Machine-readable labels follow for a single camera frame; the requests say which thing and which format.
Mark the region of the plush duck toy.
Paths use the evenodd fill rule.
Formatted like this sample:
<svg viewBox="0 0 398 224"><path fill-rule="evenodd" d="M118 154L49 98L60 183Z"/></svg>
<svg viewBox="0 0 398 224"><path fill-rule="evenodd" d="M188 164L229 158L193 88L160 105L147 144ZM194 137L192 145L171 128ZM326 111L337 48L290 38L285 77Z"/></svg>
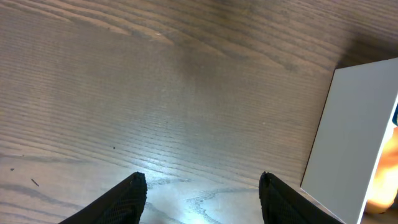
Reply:
<svg viewBox="0 0 398 224"><path fill-rule="evenodd" d="M393 117L392 117L392 122L398 126L398 105L396 106L396 109L394 111Z"/></svg>

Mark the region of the orange yellow rubber toy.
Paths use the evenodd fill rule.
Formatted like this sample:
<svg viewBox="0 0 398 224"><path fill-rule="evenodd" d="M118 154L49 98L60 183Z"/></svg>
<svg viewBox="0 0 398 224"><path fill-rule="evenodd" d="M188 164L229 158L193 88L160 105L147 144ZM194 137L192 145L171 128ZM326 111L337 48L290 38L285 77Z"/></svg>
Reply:
<svg viewBox="0 0 398 224"><path fill-rule="evenodd" d="M383 147L366 202L366 213L384 213L397 195L397 128Z"/></svg>

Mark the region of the white cardboard box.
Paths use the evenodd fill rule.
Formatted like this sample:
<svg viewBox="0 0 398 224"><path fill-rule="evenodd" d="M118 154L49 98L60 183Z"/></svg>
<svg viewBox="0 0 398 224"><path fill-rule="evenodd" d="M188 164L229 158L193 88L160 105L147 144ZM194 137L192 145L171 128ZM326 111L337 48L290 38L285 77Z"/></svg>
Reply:
<svg viewBox="0 0 398 224"><path fill-rule="evenodd" d="M397 59L336 69L301 188L343 223L360 223L397 108Z"/></svg>

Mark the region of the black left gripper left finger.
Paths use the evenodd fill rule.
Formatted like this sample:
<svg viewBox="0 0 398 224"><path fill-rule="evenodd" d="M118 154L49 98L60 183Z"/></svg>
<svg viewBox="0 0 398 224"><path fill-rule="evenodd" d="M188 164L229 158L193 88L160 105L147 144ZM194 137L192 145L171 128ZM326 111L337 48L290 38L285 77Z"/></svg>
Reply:
<svg viewBox="0 0 398 224"><path fill-rule="evenodd" d="M135 172L60 224L138 224L146 199L145 174Z"/></svg>

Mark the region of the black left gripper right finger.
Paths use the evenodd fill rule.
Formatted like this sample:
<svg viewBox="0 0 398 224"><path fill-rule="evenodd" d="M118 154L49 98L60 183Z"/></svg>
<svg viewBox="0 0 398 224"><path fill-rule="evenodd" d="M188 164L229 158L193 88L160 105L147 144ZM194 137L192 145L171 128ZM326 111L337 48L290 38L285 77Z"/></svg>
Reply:
<svg viewBox="0 0 398 224"><path fill-rule="evenodd" d="M341 224L270 172L259 181L265 224Z"/></svg>

